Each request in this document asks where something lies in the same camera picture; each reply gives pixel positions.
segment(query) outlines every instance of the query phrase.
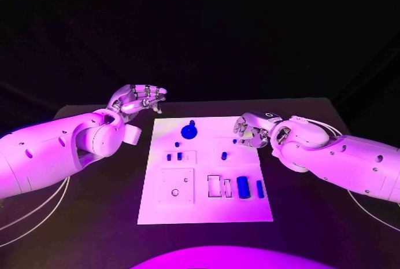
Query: white robotic arm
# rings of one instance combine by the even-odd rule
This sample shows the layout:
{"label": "white robotic arm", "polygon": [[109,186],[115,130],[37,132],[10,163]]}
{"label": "white robotic arm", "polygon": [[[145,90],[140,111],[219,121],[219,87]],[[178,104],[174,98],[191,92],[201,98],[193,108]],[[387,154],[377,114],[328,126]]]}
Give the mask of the white robotic arm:
{"label": "white robotic arm", "polygon": [[243,136],[245,131],[253,139],[239,140],[239,145],[263,148],[271,141],[272,155],[294,171],[311,171],[340,187],[400,202],[400,152],[393,146],[342,135],[318,121],[298,116],[283,121],[262,111],[245,113],[236,121],[233,132]]}
{"label": "white robotic arm", "polygon": [[167,91],[125,85],[108,106],[30,126],[0,139],[0,199],[37,190],[111,156],[122,142],[137,144],[141,129],[127,124],[142,109],[161,113]]}

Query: white mounting plate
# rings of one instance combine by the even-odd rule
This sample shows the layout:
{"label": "white mounting plate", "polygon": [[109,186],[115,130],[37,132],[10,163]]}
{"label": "white mounting plate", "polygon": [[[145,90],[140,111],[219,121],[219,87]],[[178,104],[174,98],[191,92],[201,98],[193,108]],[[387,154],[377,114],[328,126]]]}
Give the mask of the white mounting plate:
{"label": "white mounting plate", "polygon": [[[138,224],[271,222],[272,212],[255,148],[235,145],[233,125],[239,117],[188,117],[155,119]],[[187,140],[181,129],[196,122],[197,136]],[[209,197],[207,176],[220,176],[222,197]],[[239,198],[236,178],[246,176],[250,198]],[[232,197],[226,197],[224,180],[230,180]],[[259,198],[256,181],[262,181],[265,198]]]}

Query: white cable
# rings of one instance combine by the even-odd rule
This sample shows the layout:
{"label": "white cable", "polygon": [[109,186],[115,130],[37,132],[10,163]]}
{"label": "white cable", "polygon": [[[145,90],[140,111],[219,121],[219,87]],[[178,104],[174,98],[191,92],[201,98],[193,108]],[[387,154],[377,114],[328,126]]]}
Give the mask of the white cable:
{"label": "white cable", "polygon": [[23,217],[20,217],[16,221],[10,222],[9,224],[6,224],[3,227],[0,227],[0,230],[6,229],[9,226],[14,225],[20,220],[23,220],[27,216],[30,216],[43,206],[45,204],[52,200],[52,198],[56,196],[56,194],[59,193],[65,183],[66,183],[68,178],[65,179],[65,181],[60,184],[59,189],[56,189],[55,194],[47,198],[47,200],[36,207],[35,210],[32,210]]}
{"label": "white cable", "polygon": [[[332,130],[335,130],[335,132],[337,132],[340,135],[342,135],[341,132],[340,132],[331,125],[328,125],[328,124],[325,124],[325,123],[321,123],[321,122],[317,121],[317,120],[309,120],[309,121],[312,121],[314,123],[318,123],[318,124],[321,124],[322,126],[325,126],[325,127],[331,130],[331,132],[332,132]],[[376,217],[376,216],[367,211],[367,209],[363,207],[363,205],[358,203],[357,199],[354,198],[353,193],[351,193],[350,190],[348,190],[348,195],[350,195],[350,197],[353,198],[353,200],[355,201],[357,205],[358,205],[358,206],[361,207],[361,209],[364,210],[364,212],[365,212],[376,220],[378,220],[383,224],[386,224],[390,228],[393,228],[394,230],[400,231],[399,228],[393,227],[388,223],[386,223],[378,217]]]}
{"label": "white cable", "polygon": [[33,230],[36,230],[36,228],[45,223],[45,221],[47,220],[47,218],[50,217],[50,215],[55,213],[56,211],[56,208],[59,207],[60,205],[60,201],[65,197],[65,192],[66,192],[66,188],[68,188],[68,184],[69,184],[69,177],[66,178],[66,184],[65,184],[65,191],[62,192],[62,195],[60,195],[60,199],[59,199],[59,202],[56,203],[56,206],[50,212],[50,214],[46,216],[46,218],[42,220],[42,222],[36,225],[36,227],[33,227],[33,229],[30,229],[20,237],[17,237],[14,240],[9,241],[7,243],[4,243],[3,245],[0,245],[0,247],[9,245],[10,243],[13,243],[17,239],[23,238],[29,233],[32,233]]}

